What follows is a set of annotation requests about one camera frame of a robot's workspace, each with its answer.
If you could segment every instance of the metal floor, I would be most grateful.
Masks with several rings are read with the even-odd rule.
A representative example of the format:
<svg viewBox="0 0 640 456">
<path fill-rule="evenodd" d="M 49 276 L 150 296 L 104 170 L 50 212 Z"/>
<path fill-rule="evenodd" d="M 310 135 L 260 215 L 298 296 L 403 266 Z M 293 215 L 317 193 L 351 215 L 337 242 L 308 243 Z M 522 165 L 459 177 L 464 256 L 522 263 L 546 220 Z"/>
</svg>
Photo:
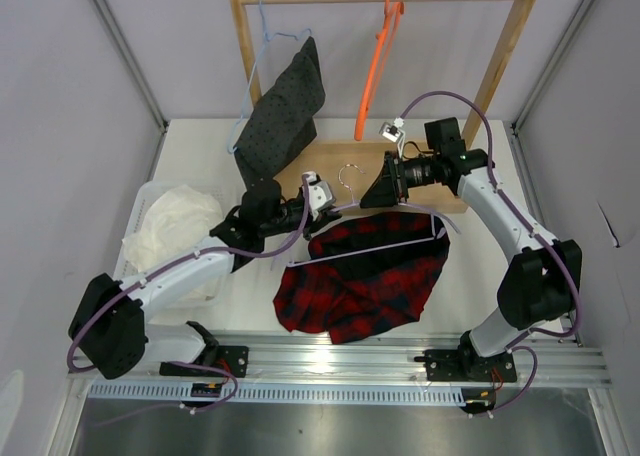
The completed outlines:
<svg viewBox="0 0 640 456">
<path fill-rule="evenodd" d="M 502 397 L 510 397 L 506 390 Z M 534 389 L 495 419 L 457 408 L 236 403 L 190 416 L 157 402 L 88 400 L 75 456 L 604 455 L 585 390 Z"/>
</svg>

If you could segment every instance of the wooden board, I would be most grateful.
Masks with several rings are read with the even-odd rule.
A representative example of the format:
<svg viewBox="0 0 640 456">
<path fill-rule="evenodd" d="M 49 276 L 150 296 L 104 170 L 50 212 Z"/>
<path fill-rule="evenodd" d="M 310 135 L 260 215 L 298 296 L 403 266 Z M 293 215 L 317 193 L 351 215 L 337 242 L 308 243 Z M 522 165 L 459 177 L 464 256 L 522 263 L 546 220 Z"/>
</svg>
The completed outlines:
<svg viewBox="0 0 640 456">
<path fill-rule="evenodd" d="M 427 149 L 421 144 L 420 149 Z M 336 206 L 351 202 L 349 190 L 340 184 L 338 173 L 347 163 L 355 164 L 365 171 L 360 174 L 355 168 L 346 168 L 342 172 L 342 180 L 353 188 L 357 199 L 362 198 L 371 187 L 382 169 L 384 152 L 394 150 L 395 144 L 368 141 L 316 141 L 311 143 L 289 166 L 276 176 L 282 185 L 282 193 L 292 198 L 298 193 L 300 175 L 305 171 L 315 171 L 328 181 L 337 197 Z M 407 147 L 406 155 L 413 157 L 415 148 Z M 443 213 L 464 213 L 467 205 L 455 197 L 449 188 L 440 184 L 422 188 L 412 188 L 409 202 L 430 206 Z"/>
</svg>

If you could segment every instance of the red and black checkered shirt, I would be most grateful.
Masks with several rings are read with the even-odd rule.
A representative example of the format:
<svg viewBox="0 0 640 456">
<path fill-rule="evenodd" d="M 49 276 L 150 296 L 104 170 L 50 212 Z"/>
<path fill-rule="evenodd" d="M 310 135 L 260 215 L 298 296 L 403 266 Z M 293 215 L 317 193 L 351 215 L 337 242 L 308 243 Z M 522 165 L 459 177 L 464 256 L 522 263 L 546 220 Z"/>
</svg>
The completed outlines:
<svg viewBox="0 0 640 456">
<path fill-rule="evenodd" d="M 449 252 L 440 219 L 379 213 L 345 221 L 309 243 L 311 258 L 319 259 L 430 236 L 432 241 L 287 268 L 273 300 L 280 324 L 289 331 L 329 331 L 339 344 L 418 321 Z"/>
</svg>

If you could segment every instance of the orange hanger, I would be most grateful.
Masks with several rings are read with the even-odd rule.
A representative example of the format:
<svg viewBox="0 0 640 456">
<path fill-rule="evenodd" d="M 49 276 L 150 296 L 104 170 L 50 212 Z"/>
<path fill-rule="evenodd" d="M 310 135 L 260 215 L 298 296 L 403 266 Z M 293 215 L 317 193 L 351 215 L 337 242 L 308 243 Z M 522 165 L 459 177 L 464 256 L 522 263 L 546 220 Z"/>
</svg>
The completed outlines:
<svg viewBox="0 0 640 456">
<path fill-rule="evenodd" d="M 367 115 L 369 114 L 369 107 L 373 102 L 376 90 L 378 89 L 378 84 L 380 83 L 380 76 L 382 76 L 384 65 L 386 64 L 387 58 L 389 57 L 389 51 L 391 50 L 393 40 L 396 37 L 396 31 L 398 30 L 400 16 L 404 14 L 403 2 L 393 3 L 393 6 L 391 7 L 390 2 L 391 0 L 384 0 L 384 23 L 382 25 L 382 31 L 376 34 L 378 43 L 376 44 L 376 50 L 373 53 L 373 60 L 371 61 L 371 66 L 369 67 L 367 83 L 365 84 L 364 91 L 362 93 L 362 101 L 360 101 L 360 109 L 358 110 L 358 118 L 356 119 L 356 129 L 353 135 L 356 141 L 362 140 L 362 133 L 364 133 L 364 126 L 367 121 Z M 389 34 L 392 19 L 393 29 L 391 30 L 391 34 Z M 385 45 L 385 42 L 387 42 L 387 37 L 389 37 L 389 42 L 385 48 L 384 55 L 382 56 L 382 61 L 378 66 L 380 54 L 382 53 L 382 47 Z"/>
</svg>

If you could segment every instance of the gray polka dot fabric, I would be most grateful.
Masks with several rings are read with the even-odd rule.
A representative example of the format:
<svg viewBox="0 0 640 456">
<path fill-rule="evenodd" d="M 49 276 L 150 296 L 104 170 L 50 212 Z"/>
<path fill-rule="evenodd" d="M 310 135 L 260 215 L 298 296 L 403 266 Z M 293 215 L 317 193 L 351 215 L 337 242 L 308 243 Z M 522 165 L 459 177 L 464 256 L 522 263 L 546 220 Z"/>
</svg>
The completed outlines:
<svg viewBox="0 0 640 456">
<path fill-rule="evenodd" d="M 273 178 L 315 139 L 313 115 L 324 100 L 318 51 L 310 37 L 256 103 L 238 138 L 236 164 L 247 187 Z"/>
</svg>

